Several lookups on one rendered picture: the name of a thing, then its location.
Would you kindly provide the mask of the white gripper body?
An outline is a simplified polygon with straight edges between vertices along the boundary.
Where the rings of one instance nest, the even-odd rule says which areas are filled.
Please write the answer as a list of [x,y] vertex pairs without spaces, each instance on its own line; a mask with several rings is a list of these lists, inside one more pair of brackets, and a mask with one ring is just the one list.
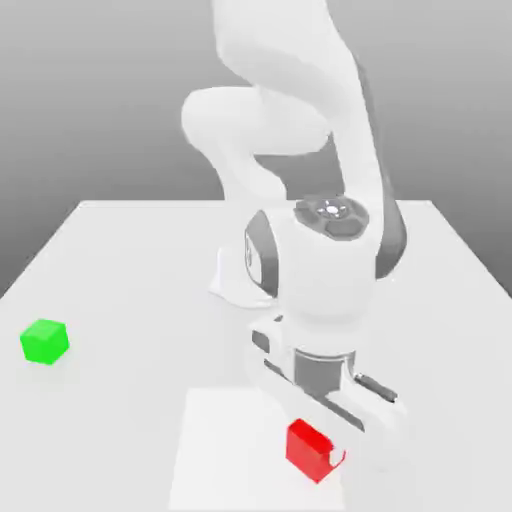
[[290,419],[305,420],[339,449],[361,444],[380,450],[403,440],[407,421],[403,405],[356,383],[346,365],[341,366],[340,389],[325,396],[304,391],[261,355],[246,357],[246,371]]

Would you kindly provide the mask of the small green cube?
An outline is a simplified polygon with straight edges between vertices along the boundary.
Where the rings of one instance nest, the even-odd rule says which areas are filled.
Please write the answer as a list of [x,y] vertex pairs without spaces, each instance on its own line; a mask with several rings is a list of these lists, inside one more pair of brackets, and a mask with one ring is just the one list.
[[64,323],[38,319],[20,335],[25,359],[39,364],[54,364],[70,347]]

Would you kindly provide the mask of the small red cube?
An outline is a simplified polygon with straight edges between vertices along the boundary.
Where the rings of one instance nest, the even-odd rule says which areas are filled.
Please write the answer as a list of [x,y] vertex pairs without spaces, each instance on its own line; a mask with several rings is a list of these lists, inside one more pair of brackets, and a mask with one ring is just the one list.
[[318,484],[338,467],[329,465],[333,442],[326,435],[298,418],[287,427],[286,459],[311,481]]

